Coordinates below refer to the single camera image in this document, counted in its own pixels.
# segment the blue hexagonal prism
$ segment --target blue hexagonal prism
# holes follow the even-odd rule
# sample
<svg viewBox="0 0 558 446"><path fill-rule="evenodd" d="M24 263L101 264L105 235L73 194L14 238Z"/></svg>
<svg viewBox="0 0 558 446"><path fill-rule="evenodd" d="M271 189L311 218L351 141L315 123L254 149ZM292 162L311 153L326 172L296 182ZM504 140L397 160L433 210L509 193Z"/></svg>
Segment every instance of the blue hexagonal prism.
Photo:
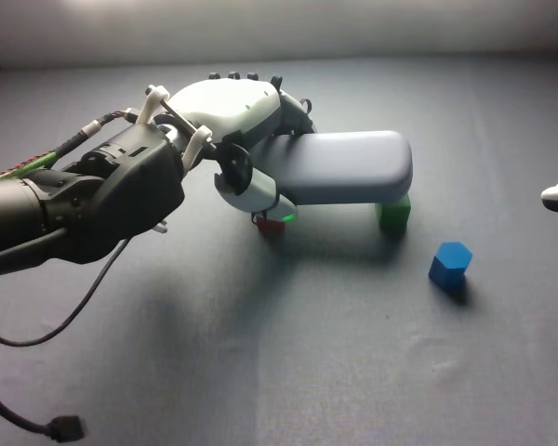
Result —
<svg viewBox="0 0 558 446"><path fill-rule="evenodd" d="M443 243L432 261L430 279L445 291L455 291L464 282L472 252L461 242Z"/></svg>

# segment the white backdrop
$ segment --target white backdrop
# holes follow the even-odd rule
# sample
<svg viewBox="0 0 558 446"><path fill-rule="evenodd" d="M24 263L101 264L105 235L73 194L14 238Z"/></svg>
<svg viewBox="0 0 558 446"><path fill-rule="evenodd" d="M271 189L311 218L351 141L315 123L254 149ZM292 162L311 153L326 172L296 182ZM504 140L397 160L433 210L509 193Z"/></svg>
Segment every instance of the white backdrop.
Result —
<svg viewBox="0 0 558 446"><path fill-rule="evenodd" d="M558 0L0 0L3 68L558 47Z"/></svg>

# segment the gray case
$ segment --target gray case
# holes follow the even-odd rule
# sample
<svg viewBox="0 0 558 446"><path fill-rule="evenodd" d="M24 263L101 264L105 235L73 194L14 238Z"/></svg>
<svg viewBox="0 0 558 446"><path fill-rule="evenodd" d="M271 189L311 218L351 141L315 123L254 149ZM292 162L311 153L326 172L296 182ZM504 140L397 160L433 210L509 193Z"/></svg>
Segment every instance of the gray case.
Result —
<svg viewBox="0 0 558 446"><path fill-rule="evenodd" d="M392 131L285 135L250 154L296 205L396 202L413 176L409 144Z"/></svg>

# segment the gray tabletop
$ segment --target gray tabletop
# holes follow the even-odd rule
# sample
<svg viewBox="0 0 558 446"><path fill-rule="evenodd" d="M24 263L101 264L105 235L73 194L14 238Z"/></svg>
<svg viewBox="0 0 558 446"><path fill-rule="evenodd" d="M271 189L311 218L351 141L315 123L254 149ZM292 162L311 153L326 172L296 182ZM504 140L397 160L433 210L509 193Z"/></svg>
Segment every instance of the gray tabletop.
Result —
<svg viewBox="0 0 558 446"><path fill-rule="evenodd" d="M558 182L558 60L4 72L0 170L139 106L148 84L230 69L282 74L319 131L406 135L406 236L340 205L266 241L203 164L169 233L137 237L68 330L0 346L0 398L41 422L83 415L87 446L558 445L558 215L539 201ZM462 304L427 277L445 241L473 251ZM102 264L0 277L0 334L59 325ZM48 443L0 418L0 445Z"/></svg>

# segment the green cube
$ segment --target green cube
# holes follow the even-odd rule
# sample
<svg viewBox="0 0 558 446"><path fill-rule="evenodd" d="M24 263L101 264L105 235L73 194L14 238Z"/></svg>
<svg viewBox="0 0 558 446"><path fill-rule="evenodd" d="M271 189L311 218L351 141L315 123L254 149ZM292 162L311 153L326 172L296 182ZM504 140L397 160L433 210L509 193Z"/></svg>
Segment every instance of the green cube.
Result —
<svg viewBox="0 0 558 446"><path fill-rule="evenodd" d="M376 204L380 228L385 232L404 232L411 212L409 195L395 203Z"/></svg>

